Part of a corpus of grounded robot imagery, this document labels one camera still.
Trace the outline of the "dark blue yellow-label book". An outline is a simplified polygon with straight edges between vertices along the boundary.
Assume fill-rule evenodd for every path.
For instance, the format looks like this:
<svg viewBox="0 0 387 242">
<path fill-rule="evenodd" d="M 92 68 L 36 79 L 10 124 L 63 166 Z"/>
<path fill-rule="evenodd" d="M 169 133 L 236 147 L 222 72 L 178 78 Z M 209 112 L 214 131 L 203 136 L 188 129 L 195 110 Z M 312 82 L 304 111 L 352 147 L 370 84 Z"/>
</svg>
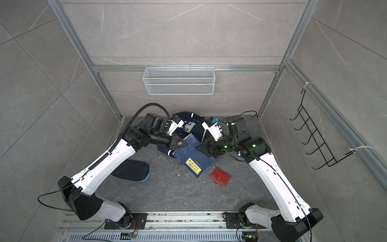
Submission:
<svg viewBox="0 0 387 242">
<path fill-rule="evenodd" d="M 195 136 L 189 134 L 184 138 L 188 146 L 177 149 L 173 152 L 173 156 L 177 158 L 181 164 L 197 178 L 209 168 L 215 161 L 214 157 L 207 157 L 201 151 L 197 150 L 197 146 L 200 145 Z"/>
</svg>

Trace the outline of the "navy blue backpack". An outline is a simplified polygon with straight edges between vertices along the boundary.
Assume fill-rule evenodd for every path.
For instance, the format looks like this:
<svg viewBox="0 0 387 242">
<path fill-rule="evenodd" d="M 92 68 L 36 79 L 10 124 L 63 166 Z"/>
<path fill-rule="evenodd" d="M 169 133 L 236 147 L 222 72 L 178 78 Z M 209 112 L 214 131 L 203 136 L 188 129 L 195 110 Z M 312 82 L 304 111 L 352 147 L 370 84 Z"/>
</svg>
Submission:
<svg viewBox="0 0 387 242">
<path fill-rule="evenodd" d="M 175 114 L 175 116 L 184 121 L 183 126 L 181 128 L 177 128 L 173 132 L 175 135 L 184 139 L 189 134 L 192 134 L 199 143 L 202 143 L 205 139 L 211 137 L 210 132 L 205 131 L 202 126 L 202 123 L 205 121 L 204 117 L 190 112 L 180 112 Z"/>
</svg>

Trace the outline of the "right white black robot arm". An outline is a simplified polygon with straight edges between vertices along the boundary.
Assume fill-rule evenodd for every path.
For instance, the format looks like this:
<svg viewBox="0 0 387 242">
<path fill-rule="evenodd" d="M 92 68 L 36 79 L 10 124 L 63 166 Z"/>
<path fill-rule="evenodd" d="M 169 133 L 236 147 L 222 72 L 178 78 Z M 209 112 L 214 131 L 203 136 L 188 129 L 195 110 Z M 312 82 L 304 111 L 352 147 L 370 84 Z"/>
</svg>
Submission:
<svg viewBox="0 0 387 242">
<path fill-rule="evenodd" d="M 312 208 L 296 192 L 280 169 L 274 154 L 265 140 L 252 137 L 243 117 L 226 122 L 228 135 L 224 135 L 218 120 L 209 118 L 202 127 L 210 133 L 198 150 L 208 157 L 218 157 L 224 152 L 234 151 L 262 179 L 278 210 L 266 209 L 254 203 L 240 208 L 238 216 L 242 226 L 254 224 L 271 229 L 281 242 L 296 242 L 323 219 L 317 208 Z"/>
</svg>

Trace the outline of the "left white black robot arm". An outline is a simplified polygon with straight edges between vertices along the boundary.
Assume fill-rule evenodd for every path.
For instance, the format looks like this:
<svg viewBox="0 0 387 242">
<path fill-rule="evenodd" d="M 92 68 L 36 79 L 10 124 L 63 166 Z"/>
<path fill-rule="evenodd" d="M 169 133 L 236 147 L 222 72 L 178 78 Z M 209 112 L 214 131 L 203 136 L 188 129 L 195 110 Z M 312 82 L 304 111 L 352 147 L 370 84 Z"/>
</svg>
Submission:
<svg viewBox="0 0 387 242">
<path fill-rule="evenodd" d="M 154 121 L 143 121 L 138 127 L 127 127 L 115 143 L 88 167 L 72 177 L 62 177 L 57 184 L 71 211 L 80 220 L 96 216 L 122 225 L 130 222 L 131 212 L 126 206 L 98 196 L 96 190 L 124 161 L 149 144 L 169 150 L 179 149 L 179 142 L 187 146 L 185 141 L 174 135 L 174 131 L 183 124 L 182 120 L 169 120 L 165 129 L 161 130 Z"/>
</svg>

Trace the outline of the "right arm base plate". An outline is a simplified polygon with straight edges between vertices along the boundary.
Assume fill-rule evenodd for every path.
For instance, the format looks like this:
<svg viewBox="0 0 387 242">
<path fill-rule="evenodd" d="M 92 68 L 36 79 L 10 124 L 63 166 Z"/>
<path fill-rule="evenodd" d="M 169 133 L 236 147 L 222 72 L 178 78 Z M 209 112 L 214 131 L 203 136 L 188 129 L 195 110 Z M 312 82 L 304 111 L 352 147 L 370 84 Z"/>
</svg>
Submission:
<svg viewBox="0 0 387 242">
<path fill-rule="evenodd" d="M 265 227 L 258 224 L 250 224 L 247 222 L 243 222 L 240 219 L 238 212 L 223 212 L 222 217 L 226 223 L 227 229 L 237 229 L 239 227 L 245 229 L 266 229 Z"/>
</svg>

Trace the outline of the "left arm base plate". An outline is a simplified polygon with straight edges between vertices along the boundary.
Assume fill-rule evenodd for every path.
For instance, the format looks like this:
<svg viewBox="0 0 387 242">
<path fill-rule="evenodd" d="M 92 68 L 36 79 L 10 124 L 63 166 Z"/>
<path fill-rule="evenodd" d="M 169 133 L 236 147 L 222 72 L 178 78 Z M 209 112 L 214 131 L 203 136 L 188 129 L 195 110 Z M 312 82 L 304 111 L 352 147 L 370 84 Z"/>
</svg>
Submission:
<svg viewBox="0 0 387 242">
<path fill-rule="evenodd" d="M 144 229 L 147 216 L 147 213 L 132 213 L 125 215 L 119 222 L 107 220 L 104 229 Z"/>
</svg>

